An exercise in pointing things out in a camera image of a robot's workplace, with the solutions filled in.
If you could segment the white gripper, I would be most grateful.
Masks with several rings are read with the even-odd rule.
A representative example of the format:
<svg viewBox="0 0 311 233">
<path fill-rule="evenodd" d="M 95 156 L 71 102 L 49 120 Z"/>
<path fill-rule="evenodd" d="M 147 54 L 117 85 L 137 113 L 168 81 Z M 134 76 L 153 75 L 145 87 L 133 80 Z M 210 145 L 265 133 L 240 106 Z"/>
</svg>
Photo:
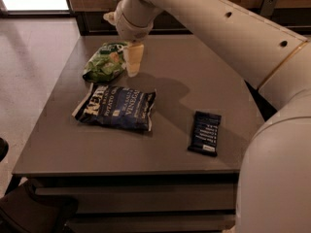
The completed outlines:
<svg viewBox="0 0 311 233">
<path fill-rule="evenodd" d="M 118 34 L 123 40 L 141 42 L 153 28 L 152 14 L 153 9 L 144 3 L 130 5 L 121 0 L 115 12 L 106 13 L 103 18 L 111 25 L 116 25 Z M 124 48 L 123 55 L 129 77 L 135 77 L 139 73 L 143 53 L 142 43 L 130 43 Z"/>
</svg>

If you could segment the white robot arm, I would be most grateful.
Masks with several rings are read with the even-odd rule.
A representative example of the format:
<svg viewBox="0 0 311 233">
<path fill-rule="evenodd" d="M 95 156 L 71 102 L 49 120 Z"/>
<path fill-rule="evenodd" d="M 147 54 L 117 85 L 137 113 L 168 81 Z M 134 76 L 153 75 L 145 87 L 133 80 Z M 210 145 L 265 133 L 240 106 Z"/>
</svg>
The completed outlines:
<svg viewBox="0 0 311 233">
<path fill-rule="evenodd" d="M 275 109 L 240 169 L 236 233 L 311 233 L 311 42 L 227 0 L 121 0 L 104 16 L 129 42 L 167 12 Z"/>
</svg>

